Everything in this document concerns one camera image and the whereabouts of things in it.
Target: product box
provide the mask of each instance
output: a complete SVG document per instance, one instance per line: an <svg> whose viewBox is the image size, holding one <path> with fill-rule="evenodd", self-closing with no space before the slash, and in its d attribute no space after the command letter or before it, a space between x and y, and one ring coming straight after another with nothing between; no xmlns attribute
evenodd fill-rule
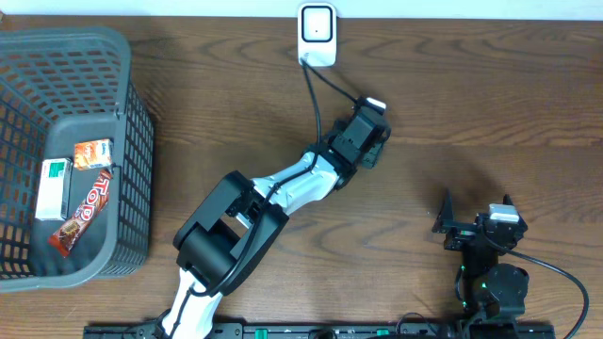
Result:
<svg viewBox="0 0 603 339"><path fill-rule="evenodd" d="M64 220L67 217L72 165L68 158L47 159L41 163L36 219Z"/></svg>
<svg viewBox="0 0 603 339"><path fill-rule="evenodd" d="M78 170L99 169L113 164L113 142L110 139L75 144L73 166Z"/></svg>

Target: wooden table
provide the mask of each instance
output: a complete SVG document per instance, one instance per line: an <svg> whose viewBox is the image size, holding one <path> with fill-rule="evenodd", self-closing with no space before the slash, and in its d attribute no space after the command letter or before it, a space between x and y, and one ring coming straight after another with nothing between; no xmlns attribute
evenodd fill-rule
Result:
<svg viewBox="0 0 603 339"><path fill-rule="evenodd" d="M132 46L132 76L155 120L152 246L121 280L0 296L0 336L79 337L91 322L137 322L171 306L173 236L231 170L264 176L315 138L296 62L295 19L11 17L2 29L107 25ZM603 24L340 20L324 73L388 104L383 158L295 213L218 314L258 321L395 321L458 314L458 252L431 227L449 187L470 220L504 193L530 226L518 250L589 289L580 338L603 336ZM315 81L327 129L350 104ZM523 320L561 338L582 304L565 278L530 274Z"/></svg>

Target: white box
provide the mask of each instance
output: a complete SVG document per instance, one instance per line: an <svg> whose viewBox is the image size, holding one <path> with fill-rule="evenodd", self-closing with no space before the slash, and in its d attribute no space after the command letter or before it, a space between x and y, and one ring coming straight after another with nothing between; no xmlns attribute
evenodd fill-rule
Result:
<svg viewBox="0 0 603 339"><path fill-rule="evenodd" d="M64 220L67 217L72 165L68 158L47 159L41 163L36 219Z"/></svg>

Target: black and white robotic arm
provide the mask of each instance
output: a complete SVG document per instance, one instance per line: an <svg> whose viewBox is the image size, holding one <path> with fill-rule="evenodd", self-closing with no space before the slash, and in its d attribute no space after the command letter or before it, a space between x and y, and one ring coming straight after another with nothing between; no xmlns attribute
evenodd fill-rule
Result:
<svg viewBox="0 0 603 339"><path fill-rule="evenodd" d="M173 240L180 286L157 338L205 338L221 298L249 277L289 216L345 186L358 166L375 166L390 134L385 104L360 98L353 109L293 166L251 180L231 172L205 198ZM236 235L223 215L248 232Z"/></svg>

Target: basket bottom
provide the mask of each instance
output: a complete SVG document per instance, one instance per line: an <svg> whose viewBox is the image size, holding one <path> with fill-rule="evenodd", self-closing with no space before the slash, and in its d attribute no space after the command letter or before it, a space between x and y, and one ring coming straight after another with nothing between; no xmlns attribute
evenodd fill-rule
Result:
<svg viewBox="0 0 603 339"><path fill-rule="evenodd" d="M44 149L44 159L69 157L73 160L73 145L78 142L115 137L116 120L109 114L70 117L57 122L49 131ZM99 169L72 171L69 192L70 218L77 206L86 198L92 184L98 177ZM109 191L111 199L117 199L118 192ZM36 276L59 276L74 273L87 266L100 252L105 243L108 205L79 238L67 258L48 244L48 237L64 221L35 220L31 232L29 267Z"/></svg>

